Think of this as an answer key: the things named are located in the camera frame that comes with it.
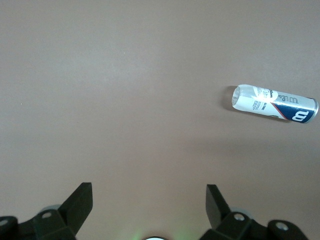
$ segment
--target brown floor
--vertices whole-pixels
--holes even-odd
[[[231,108],[239,84],[320,100],[320,1],[1,1],[0,216],[92,182],[79,240],[197,240],[206,184],[319,239],[319,116]]]

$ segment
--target wilson tennis ball can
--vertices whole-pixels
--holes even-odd
[[[240,111],[306,124],[316,115],[318,102],[309,97],[247,84],[239,85],[232,96],[232,106]]]

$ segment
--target wilson logo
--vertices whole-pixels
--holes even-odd
[[[292,120],[302,122],[308,116],[309,111],[297,111]]]
[[[285,95],[279,95],[279,98],[282,99],[282,101],[284,102],[290,102],[290,103],[293,103],[293,104],[298,104],[298,99],[296,99],[295,97],[288,97],[288,96],[285,96]]]

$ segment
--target can lid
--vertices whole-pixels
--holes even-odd
[[[240,87],[237,86],[232,95],[232,106],[236,105],[239,97],[240,97]]]
[[[310,123],[315,118],[315,116],[317,115],[318,110],[319,110],[319,104],[318,104],[317,100],[315,100],[314,98],[311,98],[311,99],[314,100],[315,111],[314,111],[314,114],[312,115],[312,117],[310,117],[310,119],[308,121],[306,121],[305,124]]]

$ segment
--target screw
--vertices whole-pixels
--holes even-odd
[[[242,214],[240,214],[240,213],[236,213],[236,214],[234,215],[234,218],[235,218],[236,220],[238,220],[238,221],[244,221],[244,220],[245,220],[245,217],[244,217]]]
[[[51,212],[46,212],[42,215],[42,218],[47,219],[47,218],[50,218],[51,216],[52,216]]]
[[[6,225],[7,223],[8,223],[7,219],[0,221],[0,227]]]
[[[283,231],[287,231],[287,230],[289,230],[289,227],[287,226],[287,225],[285,225],[283,222],[277,222],[276,224],[275,224],[275,226],[278,228],[278,229],[280,229],[280,230],[283,230]]]

